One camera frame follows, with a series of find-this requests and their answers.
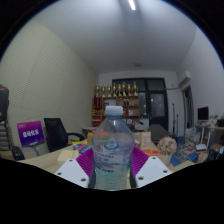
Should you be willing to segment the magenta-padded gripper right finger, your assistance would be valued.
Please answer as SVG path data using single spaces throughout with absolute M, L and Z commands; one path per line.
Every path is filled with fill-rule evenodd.
M 130 170 L 132 188 L 146 186 L 170 174 L 171 171 L 157 156 L 148 156 L 139 148 L 133 149 Z

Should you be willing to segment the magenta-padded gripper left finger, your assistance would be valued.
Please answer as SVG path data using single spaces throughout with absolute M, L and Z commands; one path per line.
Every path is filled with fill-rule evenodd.
M 78 186 L 93 189 L 96 183 L 93 150 L 88 149 L 77 159 L 69 158 L 56 171 L 55 175 Z

